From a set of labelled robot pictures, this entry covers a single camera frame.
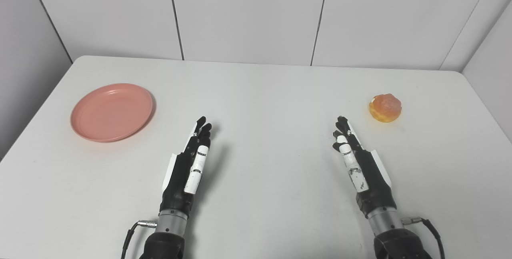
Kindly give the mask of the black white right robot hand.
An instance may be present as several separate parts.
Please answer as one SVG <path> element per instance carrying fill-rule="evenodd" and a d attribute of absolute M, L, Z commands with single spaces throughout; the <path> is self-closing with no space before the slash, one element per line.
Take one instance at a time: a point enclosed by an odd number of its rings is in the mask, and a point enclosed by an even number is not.
<path fill-rule="evenodd" d="M 342 155 L 349 178 L 356 190 L 356 202 L 366 219 L 377 210 L 396 209 L 391 179 L 376 150 L 363 148 L 350 122 L 339 116 L 333 132 L 333 148 Z"/>

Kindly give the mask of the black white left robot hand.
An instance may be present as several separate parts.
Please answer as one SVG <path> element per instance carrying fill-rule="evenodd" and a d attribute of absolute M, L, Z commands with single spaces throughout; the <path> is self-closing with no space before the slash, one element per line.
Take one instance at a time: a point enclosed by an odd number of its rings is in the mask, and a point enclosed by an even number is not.
<path fill-rule="evenodd" d="M 168 184 L 163 191 L 160 212 L 176 210 L 190 215 L 210 151 L 211 131 L 212 124 L 206 121 L 205 116 L 194 124 L 184 150 L 174 160 Z"/>

